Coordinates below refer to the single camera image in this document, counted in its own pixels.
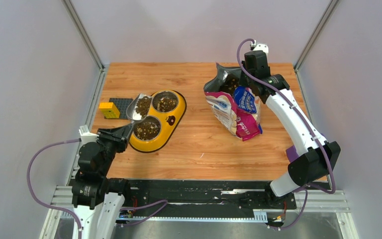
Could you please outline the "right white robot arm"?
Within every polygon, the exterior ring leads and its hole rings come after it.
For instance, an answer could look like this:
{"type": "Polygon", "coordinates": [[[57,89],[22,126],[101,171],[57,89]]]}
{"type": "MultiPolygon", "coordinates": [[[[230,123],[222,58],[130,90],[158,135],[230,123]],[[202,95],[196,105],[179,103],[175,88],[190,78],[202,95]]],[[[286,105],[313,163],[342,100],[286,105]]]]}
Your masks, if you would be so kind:
{"type": "Polygon", "coordinates": [[[336,141],[329,142],[312,125],[285,78],[270,73],[264,51],[245,53],[241,64],[243,75],[255,89],[255,94],[277,116],[293,142],[286,150],[289,159],[287,173],[272,181],[264,194],[266,205],[276,208],[283,203],[286,194],[331,175],[341,148],[336,141]]]}

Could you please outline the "colourful pet food bag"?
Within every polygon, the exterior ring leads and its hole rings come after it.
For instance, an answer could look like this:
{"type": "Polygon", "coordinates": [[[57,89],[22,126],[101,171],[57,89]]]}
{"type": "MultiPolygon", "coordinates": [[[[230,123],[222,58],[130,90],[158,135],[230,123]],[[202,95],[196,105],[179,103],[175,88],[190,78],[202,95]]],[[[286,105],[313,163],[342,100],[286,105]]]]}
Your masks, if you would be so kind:
{"type": "Polygon", "coordinates": [[[252,92],[247,80],[241,78],[241,68],[217,63],[216,70],[216,76],[203,88],[214,116],[242,141],[262,134],[261,99],[252,92]]]}

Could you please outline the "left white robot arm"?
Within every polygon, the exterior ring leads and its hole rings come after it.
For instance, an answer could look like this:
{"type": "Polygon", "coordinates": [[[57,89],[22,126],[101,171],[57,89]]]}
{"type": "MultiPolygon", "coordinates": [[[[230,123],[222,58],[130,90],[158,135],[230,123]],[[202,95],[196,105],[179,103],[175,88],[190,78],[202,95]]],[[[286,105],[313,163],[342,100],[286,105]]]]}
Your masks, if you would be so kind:
{"type": "Polygon", "coordinates": [[[126,150],[132,131],[132,124],[97,133],[91,133],[86,125],[79,129],[82,146],[72,204],[81,224],[77,235],[82,239],[111,238],[121,207],[132,201],[129,180],[107,177],[115,156],[126,150]]]}

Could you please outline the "silver metal scoop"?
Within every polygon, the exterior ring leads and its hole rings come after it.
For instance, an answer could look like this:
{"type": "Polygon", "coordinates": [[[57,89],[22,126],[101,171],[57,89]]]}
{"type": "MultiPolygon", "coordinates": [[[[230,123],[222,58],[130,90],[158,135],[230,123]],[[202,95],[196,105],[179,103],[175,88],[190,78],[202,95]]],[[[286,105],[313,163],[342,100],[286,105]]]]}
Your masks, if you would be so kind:
{"type": "Polygon", "coordinates": [[[148,115],[151,102],[151,96],[140,93],[126,110],[126,116],[130,123],[141,123],[148,115]]]}

